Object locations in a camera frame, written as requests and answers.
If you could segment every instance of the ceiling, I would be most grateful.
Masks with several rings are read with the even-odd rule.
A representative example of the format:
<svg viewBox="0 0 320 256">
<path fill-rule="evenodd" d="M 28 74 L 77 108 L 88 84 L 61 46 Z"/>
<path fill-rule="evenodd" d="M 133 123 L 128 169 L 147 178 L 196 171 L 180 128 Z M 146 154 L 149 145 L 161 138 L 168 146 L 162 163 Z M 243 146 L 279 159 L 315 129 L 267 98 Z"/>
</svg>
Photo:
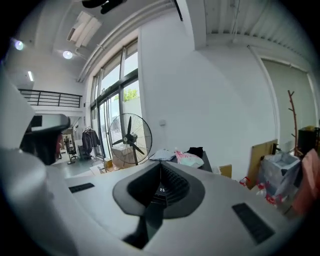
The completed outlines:
<svg viewBox="0 0 320 256">
<path fill-rule="evenodd" d="M 314 49 L 297 20 L 275 0 L 204 0 L 206 34 L 274 42 L 310 60 Z"/>
<path fill-rule="evenodd" d="M 65 69 L 70 69 L 70 73 L 76 79 L 87 58 L 109 32 L 128 16 L 156 1 L 127 0 L 127 2 L 102 15 L 100 7 L 84 8 L 80 0 L 44 0 L 25 18 L 15 35 L 15 39 L 22 41 L 25 48 L 22 51 L 17 51 L 14 47 L 11 47 L 7 58 L 16 57 L 18 54 L 28 56 L 31 51 L 36 52 L 37 55 L 52 56 L 52 61 L 66 66 Z M 102 25 L 88 45 L 78 49 L 80 54 L 76 54 L 75 44 L 67 41 L 67 37 L 81 11 L 93 15 Z M 64 64 L 66 60 L 63 59 L 62 53 L 67 50 L 71 51 L 74 57 L 67 60 L 67 64 Z M 32 88 L 32 84 L 26 76 L 26 71 L 29 70 L 27 65 L 25 63 L 11 64 L 7 69 L 10 79 L 14 84 L 19 85 L 19 88 Z"/>
</svg>

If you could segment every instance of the white wall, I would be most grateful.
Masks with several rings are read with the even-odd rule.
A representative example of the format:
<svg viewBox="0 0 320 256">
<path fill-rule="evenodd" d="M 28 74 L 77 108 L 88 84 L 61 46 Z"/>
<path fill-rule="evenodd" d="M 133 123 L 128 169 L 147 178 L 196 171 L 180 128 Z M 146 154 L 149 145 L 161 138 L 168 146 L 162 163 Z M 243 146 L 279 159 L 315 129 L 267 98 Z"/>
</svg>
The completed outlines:
<svg viewBox="0 0 320 256">
<path fill-rule="evenodd" d="M 276 134 L 268 83 L 249 49 L 230 44 L 192 51 L 175 12 L 143 25 L 138 40 L 151 153 L 203 147 L 212 166 L 232 164 L 232 178 L 243 178 L 251 147 Z"/>
<path fill-rule="evenodd" d="M 33 90 L 83 95 L 84 83 L 76 82 L 81 70 L 80 64 L 83 61 L 64 59 L 62 53 L 46 54 L 26 45 L 22 51 L 13 47 L 10 49 L 5 68 L 10 76 L 19 72 L 27 75 L 27 71 L 31 71 L 34 78 Z"/>
</svg>

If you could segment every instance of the plastic bag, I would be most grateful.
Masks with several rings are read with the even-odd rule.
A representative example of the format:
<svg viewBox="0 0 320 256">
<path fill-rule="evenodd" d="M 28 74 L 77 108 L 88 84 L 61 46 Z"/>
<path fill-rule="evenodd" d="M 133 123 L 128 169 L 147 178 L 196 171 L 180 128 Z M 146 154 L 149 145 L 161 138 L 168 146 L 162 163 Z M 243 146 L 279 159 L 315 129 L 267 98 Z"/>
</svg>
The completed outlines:
<svg viewBox="0 0 320 256">
<path fill-rule="evenodd" d="M 177 158 L 178 164 L 181 164 L 181 165 L 190 166 L 194 168 L 199 168 L 204 165 L 204 161 L 200 157 L 194 154 L 176 151 L 175 156 Z"/>
<path fill-rule="evenodd" d="M 266 191 L 271 196 L 285 197 L 294 185 L 300 165 L 300 160 L 288 153 L 266 155 L 260 162 L 258 180 L 268 183 Z"/>
</svg>

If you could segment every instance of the orange cloth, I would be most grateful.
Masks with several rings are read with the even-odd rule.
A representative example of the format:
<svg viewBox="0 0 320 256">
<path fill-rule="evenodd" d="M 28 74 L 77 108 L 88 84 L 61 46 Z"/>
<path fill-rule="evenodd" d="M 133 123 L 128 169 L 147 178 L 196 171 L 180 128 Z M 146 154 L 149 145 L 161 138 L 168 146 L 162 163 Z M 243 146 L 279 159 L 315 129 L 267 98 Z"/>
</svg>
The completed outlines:
<svg viewBox="0 0 320 256">
<path fill-rule="evenodd" d="M 317 152 L 310 150 L 302 160 L 303 178 L 292 207 L 298 214 L 309 211 L 320 191 L 320 160 Z"/>
</svg>

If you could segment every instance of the black vent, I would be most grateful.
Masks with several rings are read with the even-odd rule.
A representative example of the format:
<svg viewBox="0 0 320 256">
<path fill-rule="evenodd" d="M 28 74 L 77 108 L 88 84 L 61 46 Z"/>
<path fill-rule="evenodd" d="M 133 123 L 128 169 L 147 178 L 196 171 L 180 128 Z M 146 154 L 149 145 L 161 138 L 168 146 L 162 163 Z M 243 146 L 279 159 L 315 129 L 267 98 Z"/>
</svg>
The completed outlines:
<svg viewBox="0 0 320 256">
<path fill-rule="evenodd" d="M 232 208 L 257 244 L 275 233 L 247 204 L 239 203 Z"/>
<path fill-rule="evenodd" d="M 185 198 L 190 189 L 185 178 L 164 165 L 161 166 L 161 183 L 165 188 L 167 206 Z"/>
<path fill-rule="evenodd" d="M 83 191 L 83 190 L 87 190 L 90 188 L 93 188 L 95 185 L 93 185 L 92 183 L 85 183 L 85 184 L 81 184 L 78 186 L 71 186 L 69 187 L 69 190 L 71 191 L 71 193 L 76 193 L 79 191 Z"/>
</svg>

